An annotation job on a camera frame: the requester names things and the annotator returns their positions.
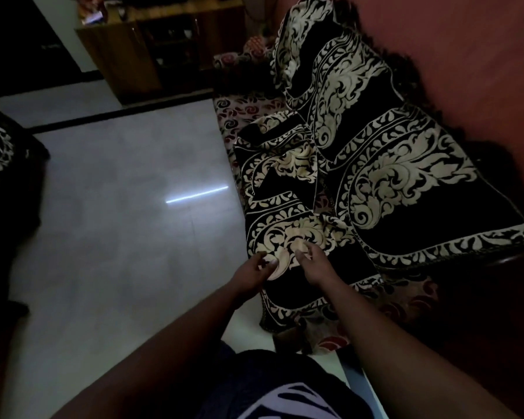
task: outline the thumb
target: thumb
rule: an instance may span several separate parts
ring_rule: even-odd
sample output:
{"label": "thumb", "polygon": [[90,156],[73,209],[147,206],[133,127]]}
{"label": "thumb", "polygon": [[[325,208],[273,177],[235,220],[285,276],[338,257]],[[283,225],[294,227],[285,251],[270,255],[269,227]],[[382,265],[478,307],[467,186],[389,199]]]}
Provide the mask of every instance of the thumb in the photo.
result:
{"label": "thumb", "polygon": [[295,258],[297,259],[297,261],[299,262],[299,264],[301,265],[301,267],[303,268],[303,270],[305,270],[305,268],[309,265],[309,262],[311,261],[307,256],[305,256],[305,254],[300,251],[300,250],[295,250]]}
{"label": "thumb", "polygon": [[274,270],[278,268],[278,266],[279,266],[278,259],[272,260],[265,267],[263,267],[262,270],[260,270],[260,277],[263,280],[267,280],[270,277],[270,275],[273,274]]}

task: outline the forearm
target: forearm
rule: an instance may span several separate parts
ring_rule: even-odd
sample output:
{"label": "forearm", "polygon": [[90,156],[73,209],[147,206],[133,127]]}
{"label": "forearm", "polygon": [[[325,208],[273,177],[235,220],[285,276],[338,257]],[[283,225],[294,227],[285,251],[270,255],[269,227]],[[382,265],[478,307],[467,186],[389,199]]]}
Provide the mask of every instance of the forearm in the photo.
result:
{"label": "forearm", "polygon": [[84,389],[53,419],[123,417],[154,403],[160,392],[183,380],[202,354],[217,349],[236,297],[232,285],[219,288]]}
{"label": "forearm", "polygon": [[516,418],[447,360],[403,331],[339,278],[322,290],[393,418]]}

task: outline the cabinet door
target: cabinet door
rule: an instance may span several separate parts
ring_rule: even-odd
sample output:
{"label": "cabinet door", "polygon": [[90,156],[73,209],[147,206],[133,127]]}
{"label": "cabinet door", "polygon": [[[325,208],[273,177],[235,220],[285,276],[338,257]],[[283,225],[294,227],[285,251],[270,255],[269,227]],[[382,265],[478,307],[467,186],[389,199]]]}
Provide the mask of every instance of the cabinet door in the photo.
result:
{"label": "cabinet door", "polygon": [[77,34],[121,102],[160,93],[157,71],[135,22],[80,28]]}
{"label": "cabinet door", "polygon": [[213,56],[230,51],[242,51],[246,42],[244,8],[213,10],[194,16],[196,37],[202,69],[209,69]]}

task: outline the dark t-shirt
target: dark t-shirt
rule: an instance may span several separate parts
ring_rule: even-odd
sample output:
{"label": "dark t-shirt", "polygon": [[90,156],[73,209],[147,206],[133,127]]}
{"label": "dark t-shirt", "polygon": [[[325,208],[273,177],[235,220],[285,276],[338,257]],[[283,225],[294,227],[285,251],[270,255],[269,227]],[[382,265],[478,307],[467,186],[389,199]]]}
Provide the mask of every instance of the dark t-shirt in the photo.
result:
{"label": "dark t-shirt", "polygon": [[369,406],[313,359],[266,350],[216,368],[196,419],[372,419]]}

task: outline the wooden cabinet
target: wooden cabinet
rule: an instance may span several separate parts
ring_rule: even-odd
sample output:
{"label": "wooden cabinet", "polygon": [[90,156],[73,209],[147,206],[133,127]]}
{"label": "wooden cabinet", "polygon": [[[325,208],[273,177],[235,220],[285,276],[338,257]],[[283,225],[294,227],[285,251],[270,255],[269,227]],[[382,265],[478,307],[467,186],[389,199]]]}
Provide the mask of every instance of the wooden cabinet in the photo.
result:
{"label": "wooden cabinet", "polygon": [[241,51],[242,0],[188,0],[128,8],[127,21],[108,21],[77,34],[118,99],[126,104],[210,87],[213,56]]}
{"label": "wooden cabinet", "polygon": [[122,103],[161,94],[161,82],[136,22],[80,28],[77,34]]}

